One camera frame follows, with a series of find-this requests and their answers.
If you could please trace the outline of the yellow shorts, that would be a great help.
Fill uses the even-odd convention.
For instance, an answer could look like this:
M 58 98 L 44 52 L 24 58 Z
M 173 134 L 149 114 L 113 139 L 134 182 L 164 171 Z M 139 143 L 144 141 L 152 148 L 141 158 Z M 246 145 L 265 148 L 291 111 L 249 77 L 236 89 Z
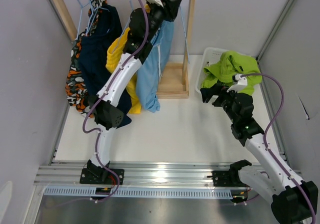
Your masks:
M 110 103 L 124 113 L 141 110 L 137 95 L 134 93 L 136 72 L 144 63 L 150 50 L 149 11 L 146 7 L 133 10 L 129 27 L 122 37 L 116 39 L 119 46 L 112 44 L 114 52 L 107 53 L 106 68 L 111 76 L 98 95 L 103 102 Z

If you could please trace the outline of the lime green shorts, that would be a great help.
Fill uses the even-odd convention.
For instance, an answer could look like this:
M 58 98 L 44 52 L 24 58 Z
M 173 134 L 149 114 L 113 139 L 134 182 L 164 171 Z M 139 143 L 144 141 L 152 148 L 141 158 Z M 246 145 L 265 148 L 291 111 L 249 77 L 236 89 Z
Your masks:
M 229 50 L 223 52 L 218 61 L 206 62 L 202 72 L 204 78 L 199 82 L 201 89 L 210 88 L 218 82 L 230 87 L 234 75 L 259 74 L 260 70 L 255 58 Z

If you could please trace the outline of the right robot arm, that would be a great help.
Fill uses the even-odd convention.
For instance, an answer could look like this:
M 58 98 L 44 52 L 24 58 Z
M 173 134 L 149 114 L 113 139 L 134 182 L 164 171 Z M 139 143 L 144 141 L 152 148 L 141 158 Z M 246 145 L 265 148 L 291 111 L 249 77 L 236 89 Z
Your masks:
M 313 181 L 304 181 L 288 164 L 273 152 L 264 140 L 265 132 L 253 118 L 252 96 L 229 90 L 227 86 L 215 84 L 200 90 L 203 103 L 212 102 L 221 107 L 231 120 L 231 131 L 236 140 L 260 163 L 258 171 L 247 160 L 230 165 L 229 182 L 252 187 L 271 207 L 279 223 L 297 223 L 311 218 L 316 222 L 318 188 Z

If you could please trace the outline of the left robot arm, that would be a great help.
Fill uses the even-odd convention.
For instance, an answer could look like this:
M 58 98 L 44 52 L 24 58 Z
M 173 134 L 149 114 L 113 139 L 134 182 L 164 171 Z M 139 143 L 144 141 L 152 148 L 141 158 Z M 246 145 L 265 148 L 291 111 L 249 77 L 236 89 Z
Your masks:
M 176 19 L 181 2 L 146 0 L 148 11 L 143 5 L 132 11 L 127 41 L 120 60 L 106 84 L 92 100 L 91 110 L 94 111 L 97 124 L 94 130 L 98 134 L 95 151 L 81 171 L 81 184 L 121 183 L 118 172 L 109 167 L 113 135 L 125 117 L 118 104 L 131 78 L 145 64 L 163 23 L 172 23 Z

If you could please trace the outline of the light blue shorts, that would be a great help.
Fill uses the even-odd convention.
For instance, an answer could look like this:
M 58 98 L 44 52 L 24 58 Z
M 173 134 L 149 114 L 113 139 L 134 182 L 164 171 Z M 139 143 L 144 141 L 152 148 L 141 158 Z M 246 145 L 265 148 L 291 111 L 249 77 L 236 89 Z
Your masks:
M 160 110 L 158 85 L 168 63 L 173 40 L 174 23 L 164 21 L 152 38 L 152 50 L 137 72 L 136 94 L 144 110 Z

